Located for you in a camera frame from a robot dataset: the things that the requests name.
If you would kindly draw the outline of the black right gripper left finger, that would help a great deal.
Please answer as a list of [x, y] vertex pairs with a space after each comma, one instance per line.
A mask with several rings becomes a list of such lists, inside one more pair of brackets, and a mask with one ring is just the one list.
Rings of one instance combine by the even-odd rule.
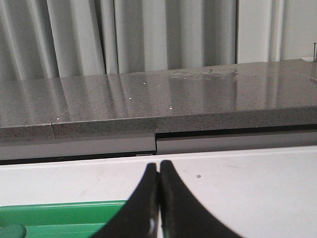
[[126, 203], [91, 237], [156, 238], [159, 218], [158, 183], [156, 164], [147, 164], [139, 184]]

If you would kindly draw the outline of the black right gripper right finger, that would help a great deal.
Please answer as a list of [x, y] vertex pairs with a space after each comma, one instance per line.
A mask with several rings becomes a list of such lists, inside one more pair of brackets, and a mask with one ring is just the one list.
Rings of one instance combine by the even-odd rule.
[[165, 238], [239, 238], [191, 193], [173, 163], [160, 164], [161, 218]]

